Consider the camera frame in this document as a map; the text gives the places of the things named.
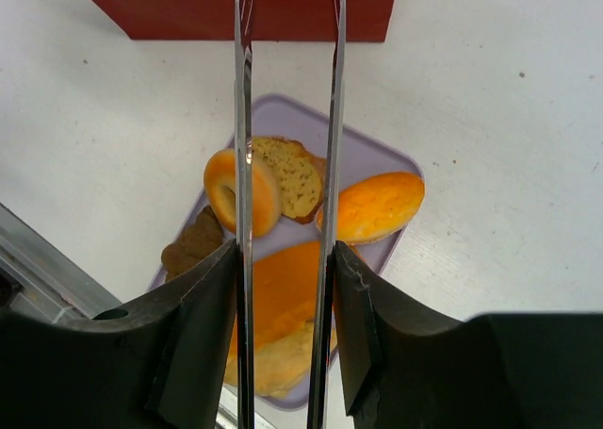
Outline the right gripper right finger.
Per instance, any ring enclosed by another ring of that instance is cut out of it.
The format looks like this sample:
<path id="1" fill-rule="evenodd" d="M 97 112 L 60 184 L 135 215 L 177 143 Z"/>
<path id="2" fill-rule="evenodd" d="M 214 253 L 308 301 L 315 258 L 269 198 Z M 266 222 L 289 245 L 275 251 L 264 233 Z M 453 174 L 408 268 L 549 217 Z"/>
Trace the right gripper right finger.
<path id="1" fill-rule="evenodd" d="M 602 317 L 486 313 L 457 321 L 382 279 L 344 243 L 334 315 L 358 428 L 598 428 Z"/>

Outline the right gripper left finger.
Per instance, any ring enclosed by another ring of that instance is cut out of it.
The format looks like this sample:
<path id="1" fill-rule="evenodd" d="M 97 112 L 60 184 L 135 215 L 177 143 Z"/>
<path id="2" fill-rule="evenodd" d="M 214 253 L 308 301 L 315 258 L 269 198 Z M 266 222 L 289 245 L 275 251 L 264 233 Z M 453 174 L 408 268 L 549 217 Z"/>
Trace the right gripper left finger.
<path id="1" fill-rule="evenodd" d="M 1 313 L 5 428 L 211 428 L 236 314 L 236 246 L 94 319 Z"/>

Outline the round orange bun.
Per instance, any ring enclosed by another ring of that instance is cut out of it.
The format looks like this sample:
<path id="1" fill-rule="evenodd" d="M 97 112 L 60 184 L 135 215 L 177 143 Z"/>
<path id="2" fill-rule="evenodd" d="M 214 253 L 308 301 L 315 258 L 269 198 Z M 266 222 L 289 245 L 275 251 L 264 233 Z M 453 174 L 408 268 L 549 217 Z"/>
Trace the round orange bun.
<path id="1" fill-rule="evenodd" d="M 338 195 L 337 238 L 349 245 L 374 243 L 406 226 L 425 196 L 421 177 L 408 172 L 372 175 Z"/>

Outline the orange donut bread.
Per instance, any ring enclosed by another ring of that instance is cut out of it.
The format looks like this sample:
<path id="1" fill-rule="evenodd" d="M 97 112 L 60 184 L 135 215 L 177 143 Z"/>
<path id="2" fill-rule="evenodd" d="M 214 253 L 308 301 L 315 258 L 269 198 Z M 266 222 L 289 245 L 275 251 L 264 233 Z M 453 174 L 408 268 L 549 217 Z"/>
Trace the orange donut bread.
<path id="1" fill-rule="evenodd" d="M 252 161 L 253 235 L 263 237 L 282 213 L 280 187 L 273 171 L 261 159 Z M 204 189 L 215 215 L 230 232 L 236 232 L 236 151 L 218 151 L 204 169 Z"/>

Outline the metal tongs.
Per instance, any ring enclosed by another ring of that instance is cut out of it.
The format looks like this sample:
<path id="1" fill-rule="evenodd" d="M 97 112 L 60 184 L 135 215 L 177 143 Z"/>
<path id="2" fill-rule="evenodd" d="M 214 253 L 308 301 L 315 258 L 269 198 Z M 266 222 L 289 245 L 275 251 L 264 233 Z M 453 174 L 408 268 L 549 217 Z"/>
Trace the metal tongs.
<path id="1" fill-rule="evenodd" d="M 235 40 L 235 115 L 236 149 L 236 280 L 237 317 L 237 420 L 241 428 L 254 426 L 254 332 L 253 332 L 253 153 L 252 153 L 252 67 L 251 27 L 253 1 L 234 0 Z M 315 305 L 312 361 L 310 371 L 307 425 L 326 425 L 328 367 L 331 333 L 337 238 L 340 143 L 343 134 L 344 68 L 347 40 L 347 0 L 334 0 L 337 39 L 333 57 L 333 76 L 328 132 L 326 182 L 322 209 L 321 244 L 318 263 L 318 289 Z"/>

